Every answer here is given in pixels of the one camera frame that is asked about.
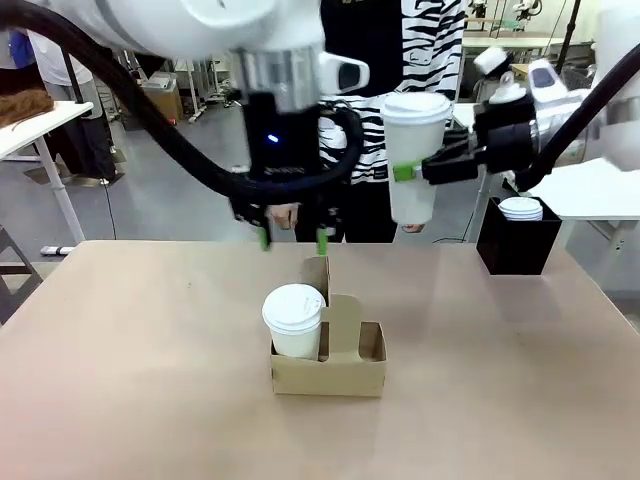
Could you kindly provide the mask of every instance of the black container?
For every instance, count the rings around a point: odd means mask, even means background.
[[[542,221],[509,221],[490,198],[476,249],[491,275],[540,275],[562,220],[539,198]]]

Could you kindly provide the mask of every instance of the gray pants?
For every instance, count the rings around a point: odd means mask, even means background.
[[[49,95],[54,100],[76,100],[72,87],[44,82]],[[91,80],[79,85],[82,100],[93,103],[89,115],[72,120],[64,125],[71,142],[78,150],[83,173],[92,178],[111,179],[116,169],[111,156],[109,137],[102,121],[102,104],[96,83]]]

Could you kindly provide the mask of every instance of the gray floor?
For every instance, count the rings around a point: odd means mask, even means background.
[[[215,109],[180,131],[216,163],[231,167],[248,160],[241,112]],[[227,200],[201,186],[175,164],[144,131],[124,132],[113,124],[114,139],[127,157],[119,168],[126,175],[109,189],[119,239],[246,241],[252,230],[236,222]],[[48,186],[22,174],[31,165],[0,163],[0,224],[10,232],[32,261],[42,261],[44,245],[70,245],[71,235]],[[430,244],[441,237],[460,237],[473,211],[478,182],[439,187],[434,219],[419,235],[399,232],[396,242]],[[88,239],[113,237],[102,188],[69,188],[72,202]],[[293,241],[291,232],[275,231],[277,241]],[[591,271],[605,241],[588,225],[580,225],[569,251]],[[632,239],[619,268],[607,284],[625,308],[640,298],[640,237]]]

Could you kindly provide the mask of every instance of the brown fur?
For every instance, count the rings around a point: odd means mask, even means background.
[[[53,110],[53,99],[44,90],[25,90],[0,97],[0,128]]]

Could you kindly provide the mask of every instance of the cardboard drink carrier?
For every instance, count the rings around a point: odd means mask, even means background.
[[[380,397],[387,352],[379,323],[363,321],[358,299],[330,294],[327,257],[302,264],[300,283],[324,296],[318,360],[278,355],[271,344],[271,374],[277,394]]]

